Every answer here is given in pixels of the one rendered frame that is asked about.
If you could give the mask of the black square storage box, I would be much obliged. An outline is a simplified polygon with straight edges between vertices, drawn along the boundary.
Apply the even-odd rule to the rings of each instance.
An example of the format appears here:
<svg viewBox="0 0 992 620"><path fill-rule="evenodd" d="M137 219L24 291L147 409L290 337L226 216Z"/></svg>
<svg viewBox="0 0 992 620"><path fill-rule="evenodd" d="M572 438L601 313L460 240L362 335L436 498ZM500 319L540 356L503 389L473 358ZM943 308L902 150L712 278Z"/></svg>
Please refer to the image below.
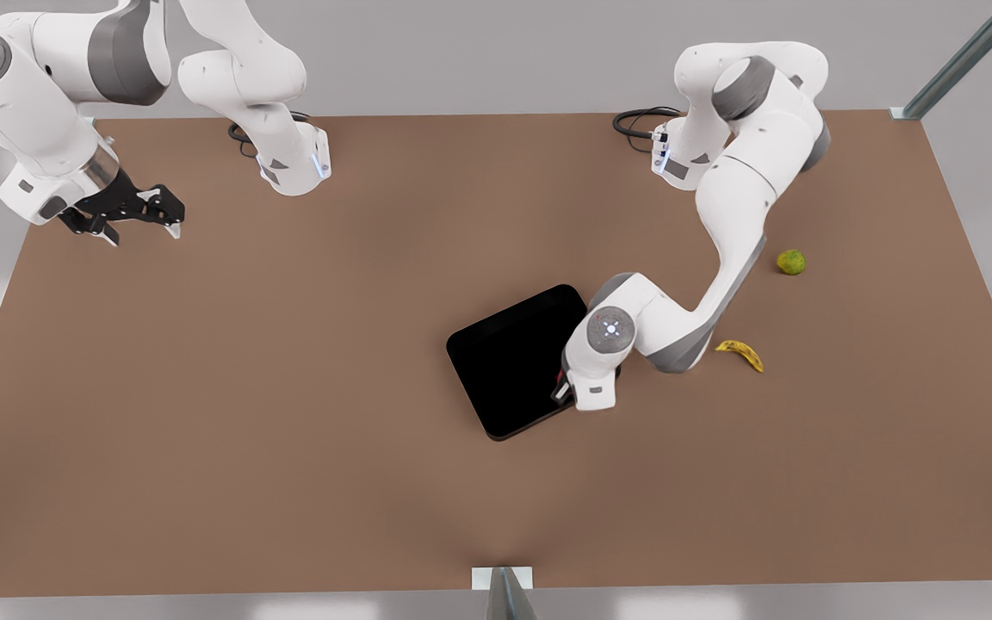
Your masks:
<svg viewBox="0 0 992 620"><path fill-rule="evenodd" d="M578 290L556 285L449 335L446 353L489 439L504 441L571 406L551 400L562 352L587 314Z"/></svg>

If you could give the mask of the yellow spotted banana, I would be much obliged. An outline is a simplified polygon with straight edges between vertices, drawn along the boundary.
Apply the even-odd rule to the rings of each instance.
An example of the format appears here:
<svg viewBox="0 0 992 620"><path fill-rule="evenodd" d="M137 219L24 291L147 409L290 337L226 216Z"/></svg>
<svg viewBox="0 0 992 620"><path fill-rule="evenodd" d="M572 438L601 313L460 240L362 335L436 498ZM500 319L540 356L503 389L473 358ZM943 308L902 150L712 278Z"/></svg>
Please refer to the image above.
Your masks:
<svg viewBox="0 0 992 620"><path fill-rule="evenodd" d="M752 368L756 370L756 372L759 373L764 372L765 369L764 364L763 361L761 361L759 353L757 353L756 350L753 349L752 346L748 345L747 343L737 340L724 340L714 350L716 352L720 351L720 352L735 353L737 354L737 356L743 357L744 360L747 361L748 364L751 365Z"/></svg>

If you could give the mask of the silver frame post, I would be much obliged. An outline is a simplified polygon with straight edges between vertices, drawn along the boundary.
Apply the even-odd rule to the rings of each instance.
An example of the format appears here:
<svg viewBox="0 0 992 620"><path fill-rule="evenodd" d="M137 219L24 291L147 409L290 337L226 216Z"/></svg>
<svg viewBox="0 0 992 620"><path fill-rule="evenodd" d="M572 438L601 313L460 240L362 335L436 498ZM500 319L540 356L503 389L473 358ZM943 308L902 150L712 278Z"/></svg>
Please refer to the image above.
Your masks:
<svg viewBox="0 0 992 620"><path fill-rule="evenodd" d="M485 620L538 620L527 596L534 589L532 567L472 567L473 590L486 590Z"/></svg>
<svg viewBox="0 0 992 620"><path fill-rule="evenodd" d="M894 121L921 121L991 50L992 15L904 106L887 110L890 118Z"/></svg>

